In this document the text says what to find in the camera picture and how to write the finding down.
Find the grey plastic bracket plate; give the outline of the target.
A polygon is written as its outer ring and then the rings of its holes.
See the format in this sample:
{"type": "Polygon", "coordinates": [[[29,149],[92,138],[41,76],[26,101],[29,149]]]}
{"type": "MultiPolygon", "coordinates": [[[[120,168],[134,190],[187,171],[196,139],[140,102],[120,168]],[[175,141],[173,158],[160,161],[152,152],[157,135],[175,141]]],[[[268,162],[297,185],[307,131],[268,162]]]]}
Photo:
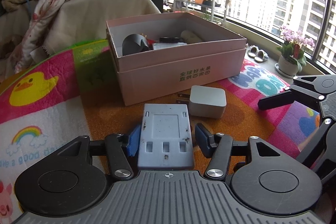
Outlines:
{"type": "Polygon", "coordinates": [[[194,168],[187,105],[144,105],[137,167],[143,170],[194,168]]]}

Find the black cone cup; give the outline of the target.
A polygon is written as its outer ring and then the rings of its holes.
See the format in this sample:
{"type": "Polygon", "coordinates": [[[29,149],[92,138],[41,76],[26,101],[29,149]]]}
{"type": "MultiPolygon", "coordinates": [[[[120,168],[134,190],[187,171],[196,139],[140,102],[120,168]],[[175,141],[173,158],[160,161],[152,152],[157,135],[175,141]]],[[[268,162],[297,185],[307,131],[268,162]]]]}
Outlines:
{"type": "Polygon", "coordinates": [[[147,39],[140,34],[128,35],[122,42],[122,55],[132,55],[150,50],[147,39]]]}

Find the cream lotion tube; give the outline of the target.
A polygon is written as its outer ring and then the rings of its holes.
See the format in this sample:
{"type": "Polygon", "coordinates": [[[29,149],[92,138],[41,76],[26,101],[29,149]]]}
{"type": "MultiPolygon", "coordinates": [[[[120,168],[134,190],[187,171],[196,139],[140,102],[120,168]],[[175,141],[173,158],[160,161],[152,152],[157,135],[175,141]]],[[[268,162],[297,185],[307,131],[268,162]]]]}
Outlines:
{"type": "Polygon", "coordinates": [[[181,33],[181,39],[186,43],[186,44],[195,44],[195,43],[202,43],[203,40],[194,34],[193,32],[189,30],[184,30],[181,33]]]}

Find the white small carton box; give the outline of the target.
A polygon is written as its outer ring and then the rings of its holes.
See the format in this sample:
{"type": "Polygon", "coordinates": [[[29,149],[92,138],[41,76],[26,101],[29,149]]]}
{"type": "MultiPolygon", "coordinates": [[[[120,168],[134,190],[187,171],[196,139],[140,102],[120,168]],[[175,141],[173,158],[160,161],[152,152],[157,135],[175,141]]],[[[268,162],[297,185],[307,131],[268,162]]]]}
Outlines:
{"type": "Polygon", "coordinates": [[[180,46],[186,46],[187,43],[184,42],[175,42],[175,43],[164,43],[164,42],[158,42],[153,44],[154,50],[163,50],[166,48],[173,48],[173,47],[180,47],[180,46]]]}

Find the red lipstick bottle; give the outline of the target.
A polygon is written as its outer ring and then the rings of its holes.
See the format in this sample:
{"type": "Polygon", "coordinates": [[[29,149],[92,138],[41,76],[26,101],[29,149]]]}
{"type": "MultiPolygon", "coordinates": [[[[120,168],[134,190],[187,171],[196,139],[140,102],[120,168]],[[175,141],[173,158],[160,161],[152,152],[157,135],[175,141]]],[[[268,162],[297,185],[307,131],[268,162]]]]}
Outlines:
{"type": "Polygon", "coordinates": [[[179,43],[180,42],[179,37],[161,37],[159,38],[160,43],[179,43]]]}

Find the pink flower pot plant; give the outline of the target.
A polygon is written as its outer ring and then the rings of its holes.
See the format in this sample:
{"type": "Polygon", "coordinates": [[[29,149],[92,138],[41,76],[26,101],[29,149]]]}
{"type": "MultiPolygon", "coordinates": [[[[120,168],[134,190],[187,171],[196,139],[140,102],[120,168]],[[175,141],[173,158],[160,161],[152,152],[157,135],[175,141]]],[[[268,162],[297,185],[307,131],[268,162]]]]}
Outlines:
{"type": "Polygon", "coordinates": [[[308,38],[301,31],[293,31],[288,26],[282,26],[281,37],[284,42],[277,49],[281,53],[278,60],[278,69],[289,77],[294,77],[306,66],[306,47],[312,49],[315,42],[308,38]]]}

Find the white power adapter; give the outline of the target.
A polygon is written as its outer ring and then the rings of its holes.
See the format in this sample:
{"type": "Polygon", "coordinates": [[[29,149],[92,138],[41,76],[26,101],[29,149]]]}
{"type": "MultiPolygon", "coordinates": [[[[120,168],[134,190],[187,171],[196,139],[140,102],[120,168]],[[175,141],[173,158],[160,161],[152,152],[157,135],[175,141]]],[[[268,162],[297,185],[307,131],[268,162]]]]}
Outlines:
{"type": "Polygon", "coordinates": [[[220,119],[227,106],[226,93],[221,88],[194,85],[190,94],[178,93],[177,103],[186,104],[189,114],[220,119]]]}

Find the grey slippers pair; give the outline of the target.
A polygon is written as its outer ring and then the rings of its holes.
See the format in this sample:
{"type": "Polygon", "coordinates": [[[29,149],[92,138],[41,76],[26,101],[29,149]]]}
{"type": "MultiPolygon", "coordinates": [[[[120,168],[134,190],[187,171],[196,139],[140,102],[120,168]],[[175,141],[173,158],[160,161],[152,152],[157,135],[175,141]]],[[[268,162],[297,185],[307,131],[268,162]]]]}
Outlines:
{"type": "Polygon", "coordinates": [[[264,50],[259,49],[257,46],[250,46],[248,56],[253,58],[257,63],[266,62],[269,58],[268,54],[264,50]]]}

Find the colourful cartoon play mat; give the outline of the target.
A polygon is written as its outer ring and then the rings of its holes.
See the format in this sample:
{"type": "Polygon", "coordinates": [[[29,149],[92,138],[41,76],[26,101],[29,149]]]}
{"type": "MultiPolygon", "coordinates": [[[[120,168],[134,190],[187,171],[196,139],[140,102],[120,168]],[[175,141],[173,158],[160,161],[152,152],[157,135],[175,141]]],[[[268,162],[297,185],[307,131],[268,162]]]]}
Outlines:
{"type": "MultiPolygon", "coordinates": [[[[202,123],[211,133],[242,141],[257,135],[292,157],[318,129],[318,112],[297,102],[258,110],[260,98],[283,91],[287,83],[251,61],[243,61],[239,75],[212,87],[226,93],[223,116],[191,117],[191,126],[202,123]]],[[[14,194],[21,172],[79,135],[101,140],[126,134],[142,115],[143,103],[123,103],[105,40],[61,52],[1,84],[1,223],[22,213],[14,194]]]]}

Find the pink cardboard box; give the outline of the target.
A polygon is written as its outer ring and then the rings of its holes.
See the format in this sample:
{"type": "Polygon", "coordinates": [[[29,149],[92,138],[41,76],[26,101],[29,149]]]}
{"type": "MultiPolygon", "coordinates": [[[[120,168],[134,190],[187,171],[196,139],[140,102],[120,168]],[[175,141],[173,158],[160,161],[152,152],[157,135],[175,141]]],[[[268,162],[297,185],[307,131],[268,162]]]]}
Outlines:
{"type": "Polygon", "coordinates": [[[108,20],[106,34],[126,106],[238,75],[246,38],[188,12],[108,20]],[[124,56],[122,42],[132,34],[157,41],[191,31],[202,41],[124,56]]]}

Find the red packet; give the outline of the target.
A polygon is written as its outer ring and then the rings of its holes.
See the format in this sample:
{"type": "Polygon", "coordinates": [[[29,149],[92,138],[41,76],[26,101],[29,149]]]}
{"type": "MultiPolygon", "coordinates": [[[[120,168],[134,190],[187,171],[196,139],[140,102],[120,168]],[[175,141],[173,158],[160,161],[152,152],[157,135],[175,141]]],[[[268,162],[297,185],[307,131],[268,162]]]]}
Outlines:
{"type": "Polygon", "coordinates": [[[148,44],[148,47],[152,49],[152,48],[153,48],[153,44],[156,43],[156,41],[153,40],[153,39],[148,38],[148,37],[147,37],[146,35],[144,35],[144,34],[143,34],[143,37],[146,39],[147,44],[148,44]]]}

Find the beige covered sofa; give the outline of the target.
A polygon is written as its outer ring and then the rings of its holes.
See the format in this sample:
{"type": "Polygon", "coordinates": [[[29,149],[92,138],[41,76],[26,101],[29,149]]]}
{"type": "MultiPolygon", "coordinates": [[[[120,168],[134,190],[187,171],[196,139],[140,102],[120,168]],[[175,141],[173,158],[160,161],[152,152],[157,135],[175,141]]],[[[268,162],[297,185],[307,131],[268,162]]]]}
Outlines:
{"type": "MultiPolygon", "coordinates": [[[[157,13],[159,9],[152,0],[66,0],[30,53],[32,62],[28,67],[42,59],[39,49],[49,56],[77,42],[103,39],[107,20],[157,13]]],[[[1,41],[1,80],[15,74],[12,54],[26,31],[1,41]]]]}

